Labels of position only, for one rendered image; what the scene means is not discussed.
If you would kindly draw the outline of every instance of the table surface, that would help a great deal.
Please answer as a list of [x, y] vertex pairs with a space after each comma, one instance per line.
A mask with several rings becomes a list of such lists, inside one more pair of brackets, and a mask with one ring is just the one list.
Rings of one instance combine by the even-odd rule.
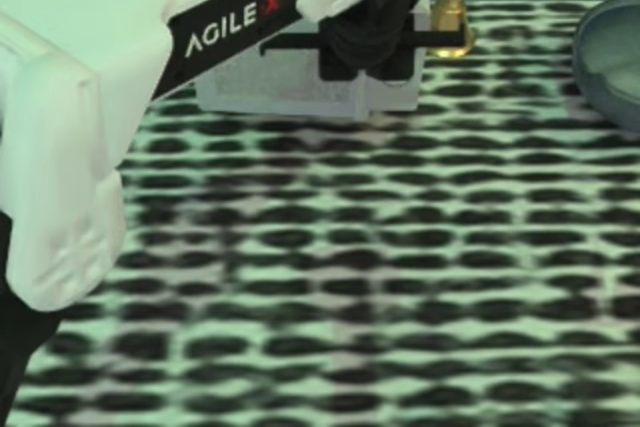
[[640, 425], [640, 148], [567, 114], [588, 5], [471, 5], [367, 126], [155, 105], [10, 425]]

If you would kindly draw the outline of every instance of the black cable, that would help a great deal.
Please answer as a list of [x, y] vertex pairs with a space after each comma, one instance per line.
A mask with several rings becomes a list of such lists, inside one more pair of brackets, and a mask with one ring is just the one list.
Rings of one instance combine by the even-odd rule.
[[418, 0], [364, 0], [320, 22], [320, 33], [349, 67], [367, 70], [391, 57]]

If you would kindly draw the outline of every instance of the golden object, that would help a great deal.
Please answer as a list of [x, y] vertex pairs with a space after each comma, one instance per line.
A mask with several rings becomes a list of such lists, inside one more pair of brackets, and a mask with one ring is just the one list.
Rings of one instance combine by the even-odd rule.
[[464, 46], [437, 47], [429, 49], [429, 53], [448, 59], [463, 57], [471, 51], [475, 42], [464, 0], [437, 0], [431, 9], [431, 30], [457, 31], [461, 25], [465, 32]]

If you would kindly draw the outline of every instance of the gold candlestick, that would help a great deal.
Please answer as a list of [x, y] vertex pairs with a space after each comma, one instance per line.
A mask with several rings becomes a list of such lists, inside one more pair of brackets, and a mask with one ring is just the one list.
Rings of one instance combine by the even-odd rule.
[[437, 0], [431, 11], [431, 29], [436, 31], [457, 31], [464, 25], [465, 45], [463, 47], [437, 47], [429, 49], [429, 53], [442, 58], [458, 58], [467, 55], [473, 48], [475, 37], [464, 0]]

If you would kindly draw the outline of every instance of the red x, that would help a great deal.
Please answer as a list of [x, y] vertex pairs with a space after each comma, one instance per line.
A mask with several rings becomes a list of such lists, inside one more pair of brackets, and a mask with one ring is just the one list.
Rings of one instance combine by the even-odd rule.
[[267, 0], [267, 3], [262, 5], [262, 15], [268, 15], [271, 12], [275, 12], [279, 8], [280, 0]]

